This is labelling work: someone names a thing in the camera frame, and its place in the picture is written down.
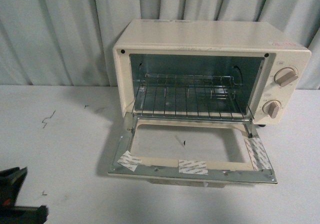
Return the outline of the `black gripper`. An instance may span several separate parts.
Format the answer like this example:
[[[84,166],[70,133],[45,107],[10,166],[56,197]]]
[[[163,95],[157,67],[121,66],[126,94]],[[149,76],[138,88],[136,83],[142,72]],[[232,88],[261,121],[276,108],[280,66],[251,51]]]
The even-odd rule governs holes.
[[[0,172],[0,222],[2,224],[43,224],[48,219],[47,206],[16,206],[27,167],[14,167]]]

